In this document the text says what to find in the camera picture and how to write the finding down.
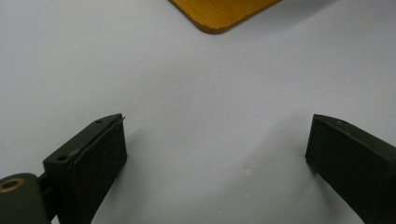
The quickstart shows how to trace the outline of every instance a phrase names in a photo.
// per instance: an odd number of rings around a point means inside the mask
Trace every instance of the white table surface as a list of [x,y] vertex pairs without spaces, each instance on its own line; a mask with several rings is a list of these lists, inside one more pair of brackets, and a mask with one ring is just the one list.
[[305,163],[311,119],[396,145],[395,84],[394,0],[284,0],[224,35],[166,0],[3,0],[0,177],[121,112],[93,223],[362,223]]

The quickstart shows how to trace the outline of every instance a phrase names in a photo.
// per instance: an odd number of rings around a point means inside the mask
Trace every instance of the yellow object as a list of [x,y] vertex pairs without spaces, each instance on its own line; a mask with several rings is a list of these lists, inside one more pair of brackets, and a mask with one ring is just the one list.
[[169,0],[198,29],[221,34],[280,0]]

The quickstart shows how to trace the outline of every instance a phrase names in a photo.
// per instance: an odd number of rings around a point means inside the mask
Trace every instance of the white background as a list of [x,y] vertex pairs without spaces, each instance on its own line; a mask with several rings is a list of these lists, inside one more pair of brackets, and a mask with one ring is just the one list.
[[394,0],[284,0],[224,35],[165,0],[2,0],[0,177],[121,112],[93,223],[361,223],[305,163],[311,119],[396,145],[395,71]]

